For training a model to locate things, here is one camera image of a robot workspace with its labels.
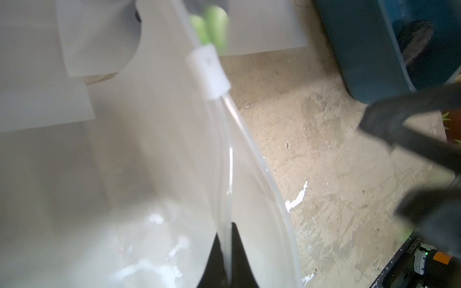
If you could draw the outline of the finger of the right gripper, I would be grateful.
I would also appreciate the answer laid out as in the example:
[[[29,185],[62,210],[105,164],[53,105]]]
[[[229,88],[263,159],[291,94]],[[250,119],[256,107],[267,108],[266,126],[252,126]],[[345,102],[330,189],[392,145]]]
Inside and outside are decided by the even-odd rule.
[[[404,126],[413,115],[459,109],[461,84],[438,86],[369,105],[359,123],[363,132],[390,146],[398,145],[446,169],[461,171],[461,149]]]
[[[395,216],[412,225],[429,244],[461,256],[461,190],[416,188],[397,205]]]

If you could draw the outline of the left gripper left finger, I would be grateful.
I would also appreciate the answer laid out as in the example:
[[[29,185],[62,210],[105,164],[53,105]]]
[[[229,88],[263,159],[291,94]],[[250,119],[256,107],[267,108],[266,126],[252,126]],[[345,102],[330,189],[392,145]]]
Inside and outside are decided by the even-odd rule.
[[[218,235],[215,236],[206,267],[197,288],[226,288],[228,286],[224,270],[223,254]]]

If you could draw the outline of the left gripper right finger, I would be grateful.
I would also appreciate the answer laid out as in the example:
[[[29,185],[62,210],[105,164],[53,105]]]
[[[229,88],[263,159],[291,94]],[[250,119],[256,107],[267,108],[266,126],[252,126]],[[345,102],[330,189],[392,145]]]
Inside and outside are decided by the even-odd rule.
[[[258,288],[237,225],[232,223],[232,279],[231,288]]]

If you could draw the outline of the clear zip-top bag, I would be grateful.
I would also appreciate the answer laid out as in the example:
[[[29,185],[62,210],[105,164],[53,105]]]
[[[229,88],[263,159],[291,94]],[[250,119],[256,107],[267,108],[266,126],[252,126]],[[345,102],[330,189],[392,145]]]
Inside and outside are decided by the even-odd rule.
[[[138,1],[138,50],[89,87],[108,288],[298,288],[289,212],[182,1]]]
[[[135,13],[134,1],[2,1],[1,131],[93,120],[84,79],[132,59]]]
[[[228,48],[222,56],[248,55],[307,45],[292,1],[184,1],[190,14],[211,5],[229,16]]]

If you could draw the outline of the teal plastic bin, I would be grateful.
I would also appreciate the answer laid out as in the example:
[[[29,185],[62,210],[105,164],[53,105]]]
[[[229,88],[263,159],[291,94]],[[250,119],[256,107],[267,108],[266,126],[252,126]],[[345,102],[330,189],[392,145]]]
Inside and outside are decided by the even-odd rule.
[[[450,84],[461,72],[460,1],[315,1],[350,95],[364,104]],[[406,65],[398,39],[432,25],[426,50]]]

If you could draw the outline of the pile of eggplants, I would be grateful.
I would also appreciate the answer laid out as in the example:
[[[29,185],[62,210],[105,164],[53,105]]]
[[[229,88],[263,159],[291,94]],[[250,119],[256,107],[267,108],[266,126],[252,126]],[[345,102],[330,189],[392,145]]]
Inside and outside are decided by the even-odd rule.
[[[397,42],[406,67],[426,51],[433,32],[433,24],[427,20],[416,20],[403,28]]]

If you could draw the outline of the stack of clear bags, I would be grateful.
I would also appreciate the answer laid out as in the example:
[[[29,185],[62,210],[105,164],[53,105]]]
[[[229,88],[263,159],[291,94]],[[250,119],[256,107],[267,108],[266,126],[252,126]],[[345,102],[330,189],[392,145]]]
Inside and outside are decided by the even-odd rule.
[[[90,121],[1,134],[4,288],[195,288],[215,232],[169,133]]]

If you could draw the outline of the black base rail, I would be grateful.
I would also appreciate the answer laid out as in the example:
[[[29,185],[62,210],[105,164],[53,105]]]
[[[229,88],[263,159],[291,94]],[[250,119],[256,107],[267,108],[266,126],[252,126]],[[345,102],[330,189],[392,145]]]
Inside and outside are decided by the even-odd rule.
[[[461,259],[426,244],[413,232],[371,288],[459,288]]]

